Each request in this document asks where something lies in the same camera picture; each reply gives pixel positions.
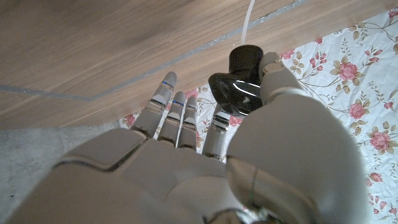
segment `floral bedsheet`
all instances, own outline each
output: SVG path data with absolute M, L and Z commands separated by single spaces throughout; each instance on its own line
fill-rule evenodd
M 367 223 L 398 223 L 398 8 L 281 57 L 308 95 L 325 104 L 358 143 L 368 186 Z M 216 101 L 208 85 L 186 92 L 192 95 L 198 99 L 201 152 Z M 120 119 L 121 126 L 130 127 L 138 115 Z M 230 119 L 228 142 L 241 122 Z

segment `wood grain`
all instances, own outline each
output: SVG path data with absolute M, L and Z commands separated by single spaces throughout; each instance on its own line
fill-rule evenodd
M 370 0 L 309 0 L 302 6 L 288 13 L 274 17 L 253 29 L 249 29 L 247 43 L 256 44 L 265 51 L 284 52 L 302 44 L 306 44 L 317 37 L 322 37 L 342 28 L 352 26 L 354 23 L 397 6 L 398 2 L 395 0 L 383 0 L 379 2 Z M 222 33 L 227 33 L 230 30 L 230 28 L 229 30 L 223 29 Z M 187 38 L 191 38 L 190 35 L 192 35 L 192 33 L 188 32 L 185 34 Z M 200 41 L 192 44 L 187 42 L 185 43 L 186 48 L 190 47 L 193 49 L 205 43 L 205 37 L 198 34 L 195 34 L 195 37 L 201 38 Z M 143 80 L 139 80 L 132 85 L 126 86 L 121 90 L 110 93 L 92 102 L 62 100 L 43 96 L 25 98 L 25 95 L 21 96 L 20 94 L 18 94 L 18 98 L 13 98 L 12 95 L 15 95 L 15 93 L 2 92 L 0 93 L 1 108 L 8 109 L 3 109 L 0 113 L 0 126 L 2 129 L 41 126 L 77 126 L 113 121 L 129 113 L 140 110 L 152 96 L 153 91 L 163 76 L 170 70 L 175 71 L 178 75 L 175 91 L 190 90 L 205 84 L 208 77 L 213 73 L 226 72 L 228 70 L 228 55 L 230 51 L 239 44 L 239 38 L 240 36 L 237 35 L 227 39 L 209 49 L 181 60 L 168 68 L 159 70 Z M 178 49 L 175 43 L 167 45 L 162 51 L 170 52 L 170 55 L 167 56 L 173 57 L 172 52 L 174 49 Z M 122 51 L 123 49 L 119 49 L 119 52 L 111 52 L 111 54 L 115 56 L 121 54 Z M 148 54 L 149 53 L 145 52 L 142 53 L 142 55 L 146 55 L 146 57 L 150 56 Z M 126 69 L 126 71 L 130 71 L 130 68 L 128 68 L 126 64 L 122 64 L 122 62 L 114 64 L 113 67 L 105 66 L 104 69 L 117 69 L 118 71 Z M 91 74 L 90 77 L 92 79 L 77 79 L 79 81 L 75 80 L 76 83 L 71 81 L 73 80 L 72 78 L 67 81 L 72 87 L 66 87 L 66 85 L 62 83 L 62 85 L 57 86 L 57 88 L 59 88 L 58 90 L 60 92 L 79 93 L 80 91 L 84 93 L 87 91 L 86 95 L 91 95 L 98 91 L 92 89 L 102 88 L 102 85 L 98 86 L 98 83 L 95 82 L 96 75 L 96 73 Z M 120 73 L 114 77 L 120 77 L 121 80 L 128 80 L 131 78 L 125 76 L 126 74 L 123 75 L 123 73 Z M 106 80 L 108 83 L 114 81 L 111 73 L 105 75 L 102 79 Z M 97 87 L 88 87 L 88 83 L 85 82 L 85 80 L 96 83 Z M 18 78 L 13 79 L 13 82 L 20 82 L 19 84 L 21 86 L 25 85 L 23 81 Z M 57 89 L 52 87 L 54 87 L 54 83 L 49 83 L 49 89 Z M 16 99 L 15 101 L 17 102 L 12 104 L 8 99 Z
M 253 18 L 292 2 L 259 1 Z M 0 41 L 7 43 L 0 48 L 1 83 L 93 96 L 242 26 L 248 4 L 21 2 L 0 17 Z

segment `white robotic hand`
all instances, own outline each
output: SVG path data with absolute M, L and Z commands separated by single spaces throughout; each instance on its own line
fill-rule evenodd
M 221 112 L 196 153 L 196 99 L 185 103 L 182 92 L 152 138 L 177 81 L 170 72 L 131 130 L 64 155 L 8 222 L 362 223 L 362 163 L 349 134 L 276 54 L 256 66 L 264 106 L 244 119 L 227 152 Z

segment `white cable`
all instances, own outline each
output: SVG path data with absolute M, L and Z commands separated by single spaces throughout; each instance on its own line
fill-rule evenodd
M 253 10 L 254 1 L 255 0 L 251 0 L 248 12 L 246 13 L 246 18 L 244 18 L 241 45 L 244 45 L 244 42 L 246 41 L 246 32 L 248 31 L 249 19 L 250 19 L 251 11 Z

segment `black knob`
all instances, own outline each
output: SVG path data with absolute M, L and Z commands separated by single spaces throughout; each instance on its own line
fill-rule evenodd
M 229 73 L 241 75 L 245 79 L 259 79 L 258 71 L 262 49 L 255 45 L 243 45 L 235 48 L 229 55 Z

